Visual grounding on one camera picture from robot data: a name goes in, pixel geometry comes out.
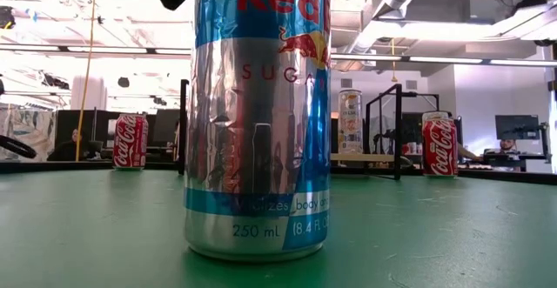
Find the red soda can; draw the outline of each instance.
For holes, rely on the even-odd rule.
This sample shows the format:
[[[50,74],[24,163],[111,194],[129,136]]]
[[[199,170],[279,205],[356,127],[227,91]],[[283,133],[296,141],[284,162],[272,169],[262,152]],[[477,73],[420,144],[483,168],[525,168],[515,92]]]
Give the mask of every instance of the red soda can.
[[[121,114],[116,122],[112,164],[115,169],[145,167],[149,123],[142,115]]]
[[[424,117],[424,175],[456,177],[459,173],[456,125],[444,117]]]

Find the silver and blue can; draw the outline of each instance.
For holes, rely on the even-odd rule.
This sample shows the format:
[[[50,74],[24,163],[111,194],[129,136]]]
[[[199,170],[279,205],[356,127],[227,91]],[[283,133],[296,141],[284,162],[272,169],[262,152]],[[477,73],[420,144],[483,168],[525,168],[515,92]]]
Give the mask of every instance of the silver and blue can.
[[[185,238],[301,258],[329,226],[329,0],[196,0]]]

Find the green tabletop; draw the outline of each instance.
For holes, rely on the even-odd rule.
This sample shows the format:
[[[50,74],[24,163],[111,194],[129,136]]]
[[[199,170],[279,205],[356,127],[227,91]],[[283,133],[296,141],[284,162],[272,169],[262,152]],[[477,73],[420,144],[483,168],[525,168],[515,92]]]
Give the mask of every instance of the green tabletop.
[[[238,265],[183,240],[175,172],[0,177],[0,287],[557,286],[557,188],[458,178],[334,178],[309,258]]]

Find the white wall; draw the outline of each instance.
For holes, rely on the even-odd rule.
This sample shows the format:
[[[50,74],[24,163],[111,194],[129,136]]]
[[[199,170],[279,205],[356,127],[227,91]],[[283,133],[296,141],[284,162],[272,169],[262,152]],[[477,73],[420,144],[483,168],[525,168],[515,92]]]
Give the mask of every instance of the white wall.
[[[541,52],[529,59],[543,59]],[[499,148],[495,115],[538,115],[549,119],[549,93],[544,69],[477,65],[449,66],[428,78],[431,93],[439,93],[442,109],[462,116],[464,145],[476,154]],[[541,141],[520,140],[519,151],[542,152]],[[550,172],[543,161],[527,161],[528,171]]]
[[[352,80],[352,88],[362,91],[364,105],[362,109],[363,115],[365,115],[366,104],[368,102],[372,101],[380,93],[385,92],[387,89],[396,84],[392,81],[393,73],[391,71],[386,71],[378,75],[375,71],[349,71],[342,73],[334,70],[331,78],[331,111],[333,112],[338,111],[339,109],[339,92],[342,90],[340,88],[341,78],[350,78]],[[427,78],[422,77],[419,71],[397,71],[396,78],[399,80],[399,84],[402,84],[403,91],[406,91],[406,80],[416,80],[418,82],[418,89],[416,92],[428,92]],[[385,103],[388,98],[389,97],[385,97],[383,102]],[[393,98],[383,109],[383,115],[394,117],[394,109],[395,102]],[[378,104],[373,104],[371,110],[372,117],[377,117],[379,115]],[[432,110],[432,106],[422,97],[405,97],[402,100],[402,111],[422,112]]]

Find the coca-cola logo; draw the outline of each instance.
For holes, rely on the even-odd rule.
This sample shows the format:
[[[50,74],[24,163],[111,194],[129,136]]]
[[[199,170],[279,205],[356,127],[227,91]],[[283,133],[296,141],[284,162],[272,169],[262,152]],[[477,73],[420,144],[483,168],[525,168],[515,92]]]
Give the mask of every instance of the coca-cola logo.
[[[117,154],[114,163],[117,166],[128,166],[128,160],[133,154],[135,142],[136,118],[133,116],[121,117],[123,124],[118,124],[116,129]]]
[[[430,150],[435,153],[435,163],[431,164],[431,169],[436,175],[452,174],[453,161],[455,160],[453,125],[451,121],[445,119],[433,120],[429,132],[432,139]]]

